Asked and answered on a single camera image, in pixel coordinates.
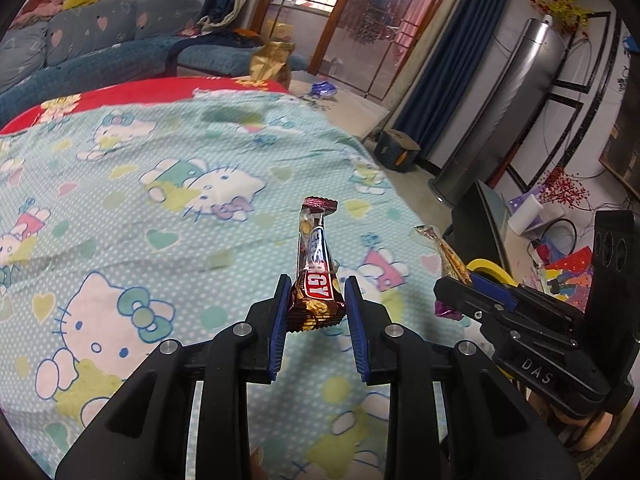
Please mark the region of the left hand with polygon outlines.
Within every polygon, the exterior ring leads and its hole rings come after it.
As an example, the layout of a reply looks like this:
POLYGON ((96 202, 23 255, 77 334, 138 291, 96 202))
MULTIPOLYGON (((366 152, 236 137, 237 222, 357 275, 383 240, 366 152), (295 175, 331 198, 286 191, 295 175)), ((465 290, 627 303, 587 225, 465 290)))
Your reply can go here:
POLYGON ((253 480, 268 480, 268 474, 262 468, 264 450, 259 446, 250 451, 250 473, 253 480))

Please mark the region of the right hand painted nails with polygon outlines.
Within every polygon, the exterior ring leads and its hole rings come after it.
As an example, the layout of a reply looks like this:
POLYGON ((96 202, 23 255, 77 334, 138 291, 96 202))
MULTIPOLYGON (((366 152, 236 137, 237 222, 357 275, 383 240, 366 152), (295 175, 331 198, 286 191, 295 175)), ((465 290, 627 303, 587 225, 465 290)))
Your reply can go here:
POLYGON ((570 418, 533 391, 528 394, 527 401, 562 445, 574 452, 586 452, 597 446, 614 420, 612 414, 604 411, 581 419, 570 418))

